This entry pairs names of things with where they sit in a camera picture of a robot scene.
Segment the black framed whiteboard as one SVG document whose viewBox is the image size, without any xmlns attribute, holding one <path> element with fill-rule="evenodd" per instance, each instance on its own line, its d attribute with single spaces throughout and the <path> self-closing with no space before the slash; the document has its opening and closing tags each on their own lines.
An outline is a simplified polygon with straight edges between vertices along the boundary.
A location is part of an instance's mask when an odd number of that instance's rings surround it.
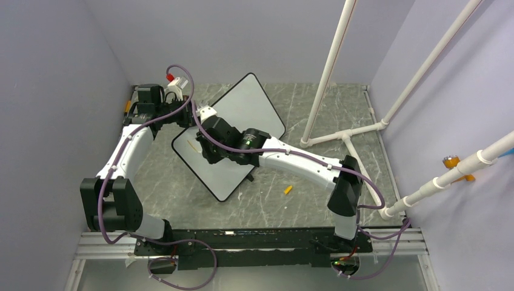
<svg viewBox="0 0 514 291">
<path fill-rule="evenodd" d="M 246 74 L 212 105 L 217 112 L 202 124 L 218 142 L 244 149 L 243 134 L 259 130 L 280 138 L 285 124 L 254 73 Z M 209 193 L 224 202 L 237 186 L 249 176 L 253 165 L 241 166 L 225 157 L 220 149 L 200 136 L 197 126 L 183 130 L 171 143 L 174 152 L 194 173 Z"/>
</svg>

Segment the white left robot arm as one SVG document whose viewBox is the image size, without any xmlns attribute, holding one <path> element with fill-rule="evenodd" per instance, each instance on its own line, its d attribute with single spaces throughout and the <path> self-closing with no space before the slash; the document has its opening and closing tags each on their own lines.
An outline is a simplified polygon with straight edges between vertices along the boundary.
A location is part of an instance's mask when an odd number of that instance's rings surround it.
<svg viewBox="0 0 514 291">
<path fill-rule="evenodd" d="M 139 85 L 137 100 L 129 102 L 124 113 L 122 132 L 115 151 L 94 178 L 85 178 L 80 194 L 87 225 L 101 232 L 108 243 L 107 232 L 123 231 L 150 239 L 150 247 L 160 255 L 174 246 L 170 224 L 165 219 L 144 213 L 131 180 L 148 154 L 150 145 L 164 124 L 182 128 L 193 125 L 189 96 L 183 85 L 171 82 Z"/>
</svg>

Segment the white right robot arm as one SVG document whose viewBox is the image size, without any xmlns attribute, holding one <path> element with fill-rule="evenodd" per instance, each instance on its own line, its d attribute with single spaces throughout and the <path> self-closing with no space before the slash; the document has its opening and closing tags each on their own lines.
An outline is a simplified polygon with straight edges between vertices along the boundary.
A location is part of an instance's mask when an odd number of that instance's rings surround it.
<svg viewBox="0 0 514 291">
<path fill-rule="evenodd" d="M 241 166 L 269 167 L 292 173 L 329 190 L 331 195 L 327 208 L 333 213 L 335 246 L 342 252 L 356 246 L 358 200 L 363 176 L 355 158 L 346 156 L 340 160 L 314 155 L 261 130 L 240 132 L 218 116 L 200 117 L 199 124 L 196 140 L 208 163 L 216 164 L 228 159 Z"/>
</svg>

